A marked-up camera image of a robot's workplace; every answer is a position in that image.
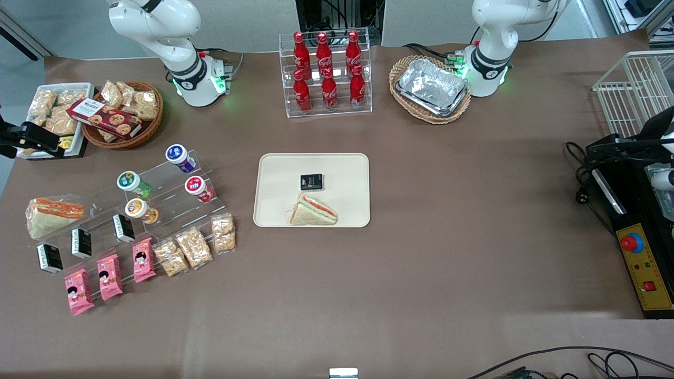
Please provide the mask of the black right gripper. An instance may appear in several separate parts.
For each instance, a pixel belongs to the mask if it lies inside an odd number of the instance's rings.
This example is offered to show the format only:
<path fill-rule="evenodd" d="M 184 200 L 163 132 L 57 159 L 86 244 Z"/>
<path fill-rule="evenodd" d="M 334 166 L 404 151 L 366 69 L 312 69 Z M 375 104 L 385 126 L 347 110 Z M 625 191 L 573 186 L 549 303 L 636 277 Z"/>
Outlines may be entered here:
<path fill-rule="evenodd" d="M 60 137 L 32 122 L 1 122 L 1 155 L 16 158 L 19 149 L 35 149 L 60 158 Z"/>

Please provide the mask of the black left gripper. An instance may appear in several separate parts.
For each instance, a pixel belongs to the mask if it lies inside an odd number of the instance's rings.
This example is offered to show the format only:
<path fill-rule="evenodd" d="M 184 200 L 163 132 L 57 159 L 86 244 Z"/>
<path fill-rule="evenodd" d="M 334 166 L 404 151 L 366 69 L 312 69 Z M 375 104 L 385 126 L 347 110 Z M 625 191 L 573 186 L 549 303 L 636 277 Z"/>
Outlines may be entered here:
<path fill-rule="evenodd" d="M 659 139 L 637 140 L 610 134 L 587 146 L 587 162 L 636 161 L 664 163 L 665 147 Z"/>

